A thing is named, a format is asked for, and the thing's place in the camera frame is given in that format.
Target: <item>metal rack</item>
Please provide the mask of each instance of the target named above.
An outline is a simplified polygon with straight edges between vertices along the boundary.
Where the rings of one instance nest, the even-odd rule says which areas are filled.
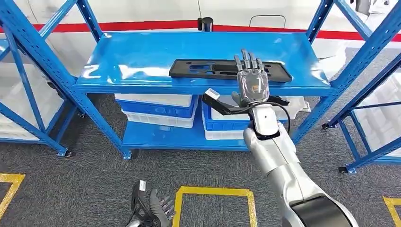
[[[355,162],[347,164],[344,167],[340,167],[339,168],[340,172],[355,173],[356,168],[359,168],[372,162],[386,163],[386,164],[389,163],[401,164],[401,157],[385,156],[390,152],[401,147],[401,137],[372,151],[371,145],[367,141],[364,129],[355,113],[355,111],[361,109],[401,104],[401,101],[373,104],[373,105],[364,105],[362,103],[368,96],[370,96],[375,91],[375,89],[377,89],[381,84],[383,84],[386,81],[386,79],[388,79],[400,66],[401,66],[401,53],[397,57],[395,57],[394,60],[392,60],[372,81],[370,81],[368,85],[365,88],[363,88],[347,105],[345,105],[345,107],[338,114],[336,114],[328,123],[323,125],[324,129],[334,128],[337,124],[340,125],[341,130],[344,133],[344,137],[349,145],[349,148],[351,149],[351,153],[355,159]],[[352,140],[352,137],[350,136],[348,129],[344,124],[344,119],[347,117],[350,117],[352,119],[355,128],[358,131],[361,140],[366,148],[367,154],[363,157],[357,151],[357,148]]]
[[[44,26],[40,31],[41,37],[45,39],[55,28],[57,17],[52,17],[50,21]],[[0,40],[0,61],[9,53],[12,53],[15,65],[21,77],[23,87],[25,89],[29,104],[32,108],[33,114],[36,119],[38,128],[32,125],[23,117],[19,116],[16,112],[12,111],[10,108],[5,106],[0,102],[0,113],[2,113],[7,118],[11,119],[13,122],[21,126],[23,129],[27,130],[32,135],[36,136],[38,140],[25,140],[25,139],[10,139],[10,138],[0,138],[0,142],[11,142],[11,143],[35,143],[35,144],[45,144],[57,151],[58,156],[69,156],[71,153],[68,149],[60,144],[60,140],[66,131],[72,117],[76,112],[76,106],[72,106],[69,99],[62,97],[63,103],[59,107],[58,111],[55,113],[48,126],[45,127],[42,116],[40,114],[35,96],[32,92],[31,84],[27,77],[26,70],[22,63],[21,55],[18,51],[18,45],[20,44],[12,34],[12,32],[6,26],[2,26],[3,31],[7,39]],[[64,121],[62,122],[60,128],[58,129],[55,138],[50,137],[50,132],[55,126],[56,122],[59,120],[61,113],[69,106],[69,110],[66,114]]]
[[[14,35],[19,47],[98,125],[120,150],[124,159],[131,158],[129,149],[132,148],[246,151],[246,146],[241,140],[206,140],[200,108],[192,129],[160,129],[156,125],[128,122],[124,137],[120,140],[86,97],[86,93],[203,94],[211,87],[222,95],[228,95],[238,90],[236,81],[172,79],[168,76],[168,71],[175,59],[231,59],[245,48],[262,60],[283,62],[293,76],[292,82],[270,83],[272,95],[321,97],[320,102],[293,134],[292,139],[297,143],[401,27],[401,3],[394,7],[372,33],[344,0],[322,0],[306,35],[246,32],[102,33],[87,0],[68,0],[56,14],[54,21],[59,22],[75,3],[97,41],[92,56],[77,80],[70,76],[43,40],[41,33],[35,30],[12,0],[0,0],[0,21]],[[311,43],[333,4],[347,16],[366,39],[366,43],[339,77],[329,82],[324,72],[317,68],[318,60]]]

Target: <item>white crate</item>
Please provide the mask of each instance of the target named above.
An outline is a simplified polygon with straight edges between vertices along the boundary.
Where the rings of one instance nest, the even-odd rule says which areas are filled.
[[[133,102],[152,103],[160,105],[175,105],[189,107],[192,95],[174,94],[114,94],[115,99]]]
[[[191,118],[181,118],[181,117],[171,117],[171,116],[161,116],[155,114],[147,113],[134,113],[121,110],[125,115],[127,115],[128,121],[130,122],[140,122],[149,123],[165,126],[174,126],[181,128],[192,128],[193,119],[195,118],[196,108],[198,107],[198,101],[195,102],[193,107],[193,113]]]
[[[20,117],[38,128],[31,105],[22,84],[21,78],[13,63],[1,63],[0,102]],[[32,64],[24,64],[27,77],[34,94],[44,126],[47,128],[54,115],[60,109],[63,99],[51,88],[41,72]],[[38,140],[37,137],[0,114],[0,138]]]
[[[19,126],[15,122],[8,124],[8,128],[2,128],[0,125],[0,138],[18,139],[18,140],[39,140],[36,136]]]
[[[205,115],[202,109],[203,129],[205,130],[205,138],[207,140],[243,140],[244,130],[238,131],[208,131],[205,125]]]
[[[284,108],[288,111],[288,114],[291,120],[295,119],[296,114],[299,111],[310,112],[309,103],[304,100],[302,96],[283,96],[283,100],[289,101],[287,106]],[[238,106],[231,96],[220,96],[218,98],[219,101]],[[276,117],[278,120],[287,120],[286,113],[278,106],[273,107],[274,112],[276,113]],[[248,114],[238,114],[238,115],[221,115],[215,109],[212,108],[211,117],[213,120],[249,120]]]
[[[360,106],[396,102],[401,99],[401,73],[392,74]],[[357,109],[354,111],[372,151],[401,137],[401,105]],[[401,157],[401,148],[387,156]]]

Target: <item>red stripe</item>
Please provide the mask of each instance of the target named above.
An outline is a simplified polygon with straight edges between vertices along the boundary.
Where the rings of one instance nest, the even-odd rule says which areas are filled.
[[[196,20],[174,20],[174,21],[142,21],[142,22],[103,22],[99,23],[102,31],[135,31],[152,29],[179,29],[196,28]],[[35,24],[34,27],[40,30],[44,25]],[[272,28],[272,27],[247,27],[231,25],[214,25],[214,31],[220,32],[305,32],[302,29]],[[89,32],[86,24],[59,24],[53,32]],[[322,39],[347,39],[363,40],[358,32],[340,31],[319,31],[317,38]],[[401,34],[397,34],[393,42],[401,42]]]
[[[273,27],[245,27],[230,25],[214,25],[213,30],[216,32],[306,32],[302,29],[289,28],[273,28]],[[347,40],[363,40],[358,32],[340,32],[340,31],[319,31],[317,38],[321,39],[347,39]],[[401,34],[397,34],[393,42],[401,42]]]

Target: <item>robotic arm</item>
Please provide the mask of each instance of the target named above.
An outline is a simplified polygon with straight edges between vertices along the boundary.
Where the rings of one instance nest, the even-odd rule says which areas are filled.
[[[233,94],[233,98],[240,107],[220,102],[220,95],[212,89],[202,99],[223,115],[249,114],[251,120],[244,130],[244,140],[274,189],[283,227],[357,227],[347,208],[325,193],[302,169],[295,145],[272,109],[273,105],[282,106],[268,101],[268,76],[262,61],[245,50],[242,54],[243,62],[234,56],[240,94]]]

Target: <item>yellow tape square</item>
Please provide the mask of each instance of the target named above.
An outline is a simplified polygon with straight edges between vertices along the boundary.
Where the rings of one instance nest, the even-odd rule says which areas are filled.
[[[10,189],[4,196],[3,201],[0,203],[0,219],[9,206],[24,177],[25,174],[0,174],[0,183],[11,183]]]
[[[248,211],[250,227],[257,227],[258,222],[256,219],[255,199],[253,192],[248,189],[231,189],[231,188],[204,188],[204,187],[187,187],[181,186],[175,194],[175,215],[173,219],[173,227],[180,226],[181,206],[183,203],[184,194],[201,194],[201,195],[232,195],[232,196],[246,196],[248,199]]]
[[[401,198],[387,198],[383,196],[384,203],[387,205],[395,227],[401,227],[400,216],[395,209],[395,206],[401,206]]]

